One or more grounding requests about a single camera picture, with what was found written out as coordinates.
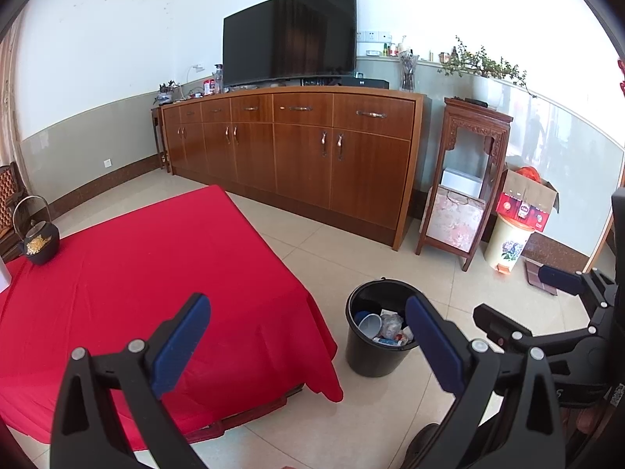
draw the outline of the black trash bin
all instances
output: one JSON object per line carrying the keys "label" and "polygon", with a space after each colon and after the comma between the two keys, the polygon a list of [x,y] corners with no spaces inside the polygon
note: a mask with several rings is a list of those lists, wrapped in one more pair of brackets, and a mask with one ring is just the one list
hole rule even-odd
{"label": "black trash bin", "polygon": [[405,303],[419,293],[417,289],[399,280],[385,279],[367,282],[349,296],[345,315],[349,324],[347,360],[357,374],[365,377],[382,377],[395,370],[410,349],[418,347],[416,339],[401,347],[384,346],[370,340],[358,329],[354,315],[360,311],[378,314],[382,309],[397,312],[404,318]]}

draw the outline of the wooden side table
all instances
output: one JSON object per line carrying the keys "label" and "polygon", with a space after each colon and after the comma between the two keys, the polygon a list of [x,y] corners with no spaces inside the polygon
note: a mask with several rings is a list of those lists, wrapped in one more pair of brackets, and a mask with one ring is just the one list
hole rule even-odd
{"label": "wooden side table", "polygon": [[152,108],[152,126],[154,127],[154,140],[156,141],[156,153],[159,156],[161,169],[170,172],[170,161],[167,157],[167,147],[163,136],[163,108]]}
{"label": "wooden side table", "polygon": [[[482,238],[486,222],[488,222],[488,217],[493,210],[499,181],[501,180],[501,173],[504,168],[505,152],[510,136],[510,123],[512,120],[513,118],[511,116],[493,111],[493,109],[485,109],[456,98],[445,98],[441,144],[438,150],[432,190],[429,194],[426,211],[424,213],[416,254],[421,253],[423,245],[432,245],[432,247],[440,248],[465,258],[462,271],[467,271],[469,269],[469,265],[473,260],[477,246]],[[468,252],[427,235],[427,227],[429,226],[432,210],[436,201],[436,191],[443,178],[445,152],[454,149],[458,129],[466,129],[475,134],[484,136],[484,152],[488,154],[486,174],[484,175],[482,188],[479,193],[479,198],[482,199],[485,204],[484,212]]]}

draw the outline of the red tablecloth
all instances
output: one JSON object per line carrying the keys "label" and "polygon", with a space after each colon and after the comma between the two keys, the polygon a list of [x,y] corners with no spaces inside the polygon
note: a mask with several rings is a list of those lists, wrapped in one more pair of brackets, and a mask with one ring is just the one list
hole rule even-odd
{"label": "red tablecloth", "polygon": [[[72,349],[117,352],[148,339],[191,293],[212,315],[184,374],[163,402],[183,434],[279,398],[305,383],[333,401],[343,391],[336,344],[304,286],[216,186],[179,195],[61,241],[37,267],[8,264],[0,294],[0,417],[49,443]],[[145,448],[123,397],[133,449]]]}

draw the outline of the teapot handle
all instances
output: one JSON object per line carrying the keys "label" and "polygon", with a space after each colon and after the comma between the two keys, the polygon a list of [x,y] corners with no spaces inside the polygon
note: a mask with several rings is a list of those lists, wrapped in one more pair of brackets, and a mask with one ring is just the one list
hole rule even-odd
{"label": "teapot handle", "polygon": [[22,204],[25,200],[33,199],[33,198],[41,199],[45,203],[46,210],[48,211],[48,219],[50,220],[50,222],[52,222],[52,216],[50,214],[50,207],[48,206],[48,202],[43,197],[41,197],[40,195],[27,195],[25,198],[23,198],[20,202],[18,202],[16,204],[15,210],[13,210],[13,217],[12,217],[13,229],[15,230],[15,234],[18,235],[18,237],[21,239],[21,241],[24,241],[25,238],[22,238],[22,235],[20,234],[20,230],[15,225],[15,213],[18,212],[18,208],[20,207],[20,204]]}

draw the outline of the tile floor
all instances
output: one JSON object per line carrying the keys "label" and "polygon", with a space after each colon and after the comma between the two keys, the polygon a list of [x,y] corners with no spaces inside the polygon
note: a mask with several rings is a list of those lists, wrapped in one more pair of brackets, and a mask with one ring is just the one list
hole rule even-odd
{"label": "tile floor", "polygon": [[[56,220],[61,236],[203,185],[155,170],[112,189]],[[393,374],[377,379],[349,369],[344,350],[348,327],[345,301],[361,283],[381,276],[415,285],[439,312],[455,322],[468,338],[484,337],[471,312],[486,302],[525,324],[537,334],[583,327],[588,317],[579,299],[550,296],[527,284],[524,266],[500,276],[478,252],[470,270],[457,258],[426,247],[414,254],[419,225],[414,221],[399,252],[354,234],[231,196],[284,264],[301,280],[320,306],[339,352],[334,360],[345,399],[329,402],[308,390],[286,407],[227,432],[221,439],[197,443],[194,449],[211,469],[396,469],[412,437],[426,424],[440,422],[452,396],[438,386],[420,349],[414,349]],[[601,256],[606,272],[614,256]],[[493,397],[485,418],[500,401]],[[48,446],[15,433],[37,467],[49,467]],[[146,451],[137,458],[156,467]]]}

